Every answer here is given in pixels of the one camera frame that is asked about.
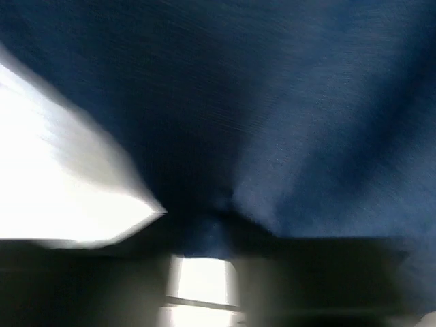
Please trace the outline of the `dark blue denim trousers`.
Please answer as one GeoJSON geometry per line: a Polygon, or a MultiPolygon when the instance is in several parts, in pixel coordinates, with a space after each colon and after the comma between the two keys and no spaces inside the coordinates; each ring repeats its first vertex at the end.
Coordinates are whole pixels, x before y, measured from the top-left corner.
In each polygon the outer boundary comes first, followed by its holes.
{"type": "Polygon", "coordinates": [[[435,309],[434,1],[2,1],[1,43],[129,152],[152,238],[391,237],[435,309]]]}

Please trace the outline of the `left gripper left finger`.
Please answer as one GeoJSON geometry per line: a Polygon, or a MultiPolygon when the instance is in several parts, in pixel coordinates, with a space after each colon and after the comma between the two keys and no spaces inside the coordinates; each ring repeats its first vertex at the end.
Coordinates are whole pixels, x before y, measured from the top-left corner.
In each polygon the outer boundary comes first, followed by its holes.
{"type": "Polygon", "coordinates": [[[174,244],[165,215],[116,245],[1,241],[2,326],[156,326],[174,244]]]}

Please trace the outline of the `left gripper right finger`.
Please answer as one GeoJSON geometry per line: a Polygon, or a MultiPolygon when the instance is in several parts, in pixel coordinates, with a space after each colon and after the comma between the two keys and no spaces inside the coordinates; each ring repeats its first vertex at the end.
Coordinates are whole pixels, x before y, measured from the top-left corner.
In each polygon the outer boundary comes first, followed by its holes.
{"type": "Polygon", "coordinates": [[[435,310],[435,224],[372,237],[279,238],[221,215],[245,326],[413,326],[435,310]]]}

